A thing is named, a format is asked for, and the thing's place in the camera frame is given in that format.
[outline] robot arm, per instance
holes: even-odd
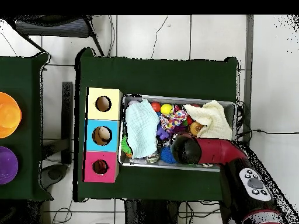
[[[181,164],[216,163],[220,166],[223,224],[284,224],[270,190],[247,155],[228,140],[178,135],[171,145]]]

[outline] pink block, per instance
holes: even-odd
[[[114,183],[118,174],[118,162],[116,158],[116,152],[87,151],[84,182]],[[108,165],[108,170],[104,175],[93,171],[92,165],[97,160],[104,160]]]

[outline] shape sorter box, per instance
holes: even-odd
[[[94,164],[98,161],[104,162],[108,166],[105,174],[94,171]],[[118,173],[117,152],[86,152],[84,182],[114,183]]]
[[[98,128],[106,128],[109,130],[110,141],[105,145],[98,145],[93,140],[94,131]],[[119,121],[108,120],[87,120],[87,136],[86,136],[86,151],[110,151],[117,152],[119,145]]]
[[[121,97],[118,89],[86,88],[83,182],[115,182]]]
[[[86,88],[87,118],[89,120],[119,120],[122,96],[119,89]]]

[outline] circular hole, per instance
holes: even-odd
[[[107,162],[104,160],[97,160],[92,164],[92,169],[97,174],[105,174],[108,170]]]
[[[112,139],[112,132],[108,127],[96,127],[92,133],[92,140],[98,145],[107,145]]]
[[[111,100],[107,96],[98,97],[95,106],[99,111],[109,111],[111,108]]]

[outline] white towel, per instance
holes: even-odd
[[[202,107],[187,104],[184,108],[192,119],[206,125],[197,134],[198,138],[232,139],[232,130],[225,118],[224,109],[217,101],[213,100]]]
[[[159,121],[158,115],[147,99],[128,106],[126,110],[127,141],[133,152],[133,159],[146,157],[157,150],[156,135]]]

